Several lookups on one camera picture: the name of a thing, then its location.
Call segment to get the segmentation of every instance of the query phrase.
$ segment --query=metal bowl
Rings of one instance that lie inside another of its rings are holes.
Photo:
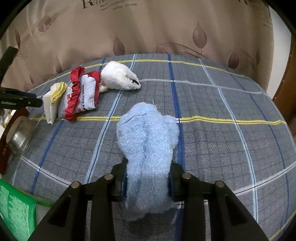
[[[36,121],[30,120],[25,116],[20,116],[11,125],[7,133],[6,143],[14,157],[21,156],[28,145],[35,127]]]

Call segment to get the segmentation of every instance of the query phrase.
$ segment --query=yellow cloth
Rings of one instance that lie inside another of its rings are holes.
[[[53,124],[55,121],[61,97],[67,86],[64,82],[55,83],[50,87],[50,91],[43,96],[44,113],[48,124]]]
[[[54,90],[50,95],[50,102],[51,104],[54,104],[66,91],[67,84],[65,82],[55,83],[54,84]]]

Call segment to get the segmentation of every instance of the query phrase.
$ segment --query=metal screw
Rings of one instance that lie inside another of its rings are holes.
[[[190,173],[185,172],[185,173],[182,174],[182,177],[184,179],[190,179],[191,178],[191,175],[190,175]]]
[[[72,188],[77,188],[77,187],[79,187],[80,186],[80,183],[79,182],[73,182],[72,184],[71,184],[71,187]]]
[[[222,182],[222,181],[217,181],[217,182],[216,182],[216,185],[217,185],[217,187],[222,188],[222,187],[224,187],[224,182]]]
[[[111,180],[112,178],[113,178],[113,175],[112,174],[106,174],[105,176],[104,176],[104,178],[106,179],[106,180]]]

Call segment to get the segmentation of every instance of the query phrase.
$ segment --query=beige curtain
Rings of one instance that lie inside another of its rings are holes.
[[[260,0],[33,0],[0,42],[19,48],[2,86],[28,91],[81,63],[171,53],[236,69],[267,89],[269,8]]]

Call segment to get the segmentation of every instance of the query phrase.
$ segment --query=blue towel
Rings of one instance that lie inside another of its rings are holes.
[[[170,209],[168,173],[178,143],[176,119],[162,116],[152,104],[138,103],[120,118],[116,135],[128,159],[125,219]]]

